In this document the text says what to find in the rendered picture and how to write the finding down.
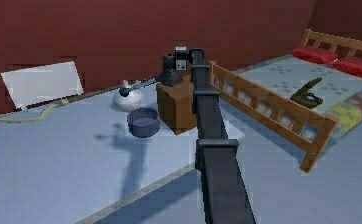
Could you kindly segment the brown cardboard box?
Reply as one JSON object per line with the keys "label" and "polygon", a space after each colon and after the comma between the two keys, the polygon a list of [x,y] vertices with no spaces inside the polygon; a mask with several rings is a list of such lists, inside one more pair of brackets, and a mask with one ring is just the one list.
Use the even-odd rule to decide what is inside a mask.
{"label": "brown cardboard box", "polygon": [[161,83],[156,86],[159,116],[175,135],[197,126],[196,116],[192,113],[193,90],[189,75],[173,87]]}

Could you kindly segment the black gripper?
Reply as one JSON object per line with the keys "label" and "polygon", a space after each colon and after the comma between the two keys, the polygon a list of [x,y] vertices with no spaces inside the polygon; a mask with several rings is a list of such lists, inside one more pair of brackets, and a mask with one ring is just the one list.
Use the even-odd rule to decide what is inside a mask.
{"label": "black gripper", "polygon": [[130,92],[155,84],[157,81],[168,87],[175,86],[178,83],[175,57],[172,54],[164,54],[162,56],[162,66],[163,71],[157,78],[148,78],[132,85],[123,85],[119,89],[119,94],[122,97],[127,97]]}

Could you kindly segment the white bowl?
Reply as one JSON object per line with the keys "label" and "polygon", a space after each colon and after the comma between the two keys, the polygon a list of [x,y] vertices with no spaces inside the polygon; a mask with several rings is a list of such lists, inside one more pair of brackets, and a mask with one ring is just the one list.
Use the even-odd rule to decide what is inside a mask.
{"label": "white bowl", "polygon": [[124,80],[122,87],[113,95],[114,105],[123,112],[131,112],[141,106],[143,94],[140,90],[133,90],[127,96],[121,95],[121,90],[131,88],[132,85],[127,80]]}

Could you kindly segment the dark blue pot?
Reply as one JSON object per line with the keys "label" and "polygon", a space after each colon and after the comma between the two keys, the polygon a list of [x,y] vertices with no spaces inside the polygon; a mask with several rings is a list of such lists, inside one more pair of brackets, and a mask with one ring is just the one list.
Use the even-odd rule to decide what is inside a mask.
{"label": "dark blue pot", "polygon": [[160,130],[160,117],[153,108],[141,107],[127,115],[129,132],[138,138],[154,136]]}

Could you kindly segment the open black laptop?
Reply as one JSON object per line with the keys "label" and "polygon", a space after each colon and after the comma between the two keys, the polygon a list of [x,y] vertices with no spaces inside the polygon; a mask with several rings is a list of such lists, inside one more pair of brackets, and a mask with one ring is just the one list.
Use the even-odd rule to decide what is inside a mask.
{"label": "open black laptop", "polygon": [[309,109],[314,109],[321,105],[323,103],[323,99],[310,92],[310,89],[321,81],[321,77],[308,81],[290,97],[290,100]]}

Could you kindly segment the red pillow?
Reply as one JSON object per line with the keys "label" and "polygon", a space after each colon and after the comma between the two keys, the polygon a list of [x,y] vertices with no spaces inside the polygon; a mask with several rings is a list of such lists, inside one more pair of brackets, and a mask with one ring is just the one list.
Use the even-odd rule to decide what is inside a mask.
{"label": "red pillow", "polygon": [[344,73],[362,78],[362,58],[345,57],[333,63],[333,67]]}
{"label": "red pillow", "polygon": [[295,48],[291,51],[291,54],[296,58],[316,64],[331,63],[338,58],[338,55],[335,52],[314,46]]}

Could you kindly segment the wooden bed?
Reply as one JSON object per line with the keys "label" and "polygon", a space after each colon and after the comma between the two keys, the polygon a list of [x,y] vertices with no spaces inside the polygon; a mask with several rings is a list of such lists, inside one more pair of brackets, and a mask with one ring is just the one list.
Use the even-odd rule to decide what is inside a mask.
{"label": "wooden bed", "polygon": [[305,152],[323,151],[362,122],[362,41],[307,29],[290,54],[231,72],[210,63],[221,98]]}

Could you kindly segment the pale blue table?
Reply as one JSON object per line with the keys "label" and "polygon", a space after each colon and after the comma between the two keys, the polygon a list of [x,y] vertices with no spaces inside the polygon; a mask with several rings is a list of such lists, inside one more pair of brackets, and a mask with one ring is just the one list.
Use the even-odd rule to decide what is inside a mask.
{"label": "pale blue table", "polygon": [[128,131],[109,92],[0,122],[0,224],[94,224],[194,168],[196,130]]}

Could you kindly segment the white window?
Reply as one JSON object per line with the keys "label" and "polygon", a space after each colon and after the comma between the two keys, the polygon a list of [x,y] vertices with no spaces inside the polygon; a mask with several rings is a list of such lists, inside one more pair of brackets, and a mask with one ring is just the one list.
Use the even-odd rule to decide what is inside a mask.
{"label": "white window", "polygon": [[17,109],[84,93],[74,61],[3,72],[1,77]]}

